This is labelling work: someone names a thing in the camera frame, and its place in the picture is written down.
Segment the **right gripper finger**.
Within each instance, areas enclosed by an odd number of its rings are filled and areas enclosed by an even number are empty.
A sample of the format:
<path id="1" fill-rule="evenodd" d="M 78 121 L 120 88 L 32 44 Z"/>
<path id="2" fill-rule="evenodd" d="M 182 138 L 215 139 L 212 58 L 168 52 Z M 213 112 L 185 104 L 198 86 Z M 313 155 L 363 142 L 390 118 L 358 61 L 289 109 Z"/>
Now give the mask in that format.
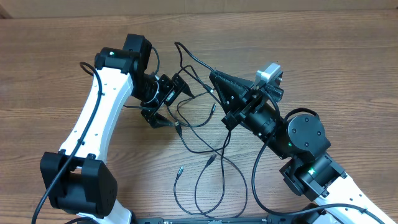
<path id="1" fill-rule="evenodd" d="M 244 88 L 233 88 L 230 90 L 220 90 L 216 85 L 215 85 L 215 76 L 214 72 L 211 72 L 209 75 L 209 78 L 220 98 L 221 102 L 221 107 L 223 111 L 227 114 L 231 109 L 234 108 L 234 102 L 236 99 L 239 98 L 241 95 L 245 95 L 249 89 L 244 89 Z"/>
<path id="2" fill-rule="evenodd" d="M 234 77 L 216 70 L 214 73 L 215 85 L 220 90 L 230 90 L 233 88 L 250 89 L 254 86 L 254 82 L 239 77 Z"/>

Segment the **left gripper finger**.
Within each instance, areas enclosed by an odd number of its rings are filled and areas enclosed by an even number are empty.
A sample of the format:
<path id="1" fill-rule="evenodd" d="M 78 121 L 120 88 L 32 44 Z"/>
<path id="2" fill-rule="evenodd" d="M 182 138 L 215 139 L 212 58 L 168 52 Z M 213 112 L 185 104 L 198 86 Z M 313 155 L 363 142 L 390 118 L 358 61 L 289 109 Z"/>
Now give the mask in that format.
<path id="1" fill-rule="evenodd" d="M 166 126 L 173 126 L 174 123 L 161 114 L 155 113 L 152 116 L 149 116 L 149 124 L 152 128 L 162 128 Z"/>
<path id="2" fill-rule="evenodd" d="M 195 95 L 192 93 L 189 85 L 181 77 L 177 78 L 177 90 L 178 90 L 179 93 L 182 92 L 182 93 L 188 95 L 191 98 L 195 98 Z"/>

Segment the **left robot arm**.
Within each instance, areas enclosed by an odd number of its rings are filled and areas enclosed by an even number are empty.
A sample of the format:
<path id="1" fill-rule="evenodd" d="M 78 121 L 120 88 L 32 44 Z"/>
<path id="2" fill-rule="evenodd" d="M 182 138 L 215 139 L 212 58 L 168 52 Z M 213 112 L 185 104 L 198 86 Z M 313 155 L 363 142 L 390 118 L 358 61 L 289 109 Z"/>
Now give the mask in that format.
<path id="1" fill-rule="evenodd" d="M 135 223 L 132 211 L 116 199 L 118 184 L 106 166 L 108 146 L 121 109 L 133 96 L 141 101 L 142 115 L 152 128 L 173 123 L 158 114 L 179 94 L 192 95 L 175 74 L 157 77 L 145 73 L 152 44 L 143 36 L 128 34 L 123 48 L 102 48 L 90 65 L 80 62 L 93 76 L 93 84 L 70 135 L 57 153 L 45 152 L 40 171 L 46 191 L 35 209 L 35 223 L 46 200 L 53 208 L 76 214 L 86 223 Z"/>

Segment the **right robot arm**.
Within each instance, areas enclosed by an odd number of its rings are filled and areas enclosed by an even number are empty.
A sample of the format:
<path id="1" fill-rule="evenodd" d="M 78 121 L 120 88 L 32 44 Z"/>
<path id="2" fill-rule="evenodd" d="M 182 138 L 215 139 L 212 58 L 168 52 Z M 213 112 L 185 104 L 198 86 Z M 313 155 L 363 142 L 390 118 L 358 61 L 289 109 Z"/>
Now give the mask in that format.
<path id="1" fill-rule="evenodd" d="M 277 212 L 261 203 L 252 189 L 257 204 L 268 214 L 306 223 L 319 222 L 325 212 L 340 223 L 392 223 L 327 153 L 331 143 L 316 112 L 297 108 L 281 117 L 277 104 L 284 93 L 282 74 L 276 70 L 256 75 L 253 82 L 217 70 L 209 75 L 226 114 L 226 128 L 231 131 L 241 124 L 280 159 L 289 158 L 280 169 L 284 182 L 312 202 L 304 210 Z"/>

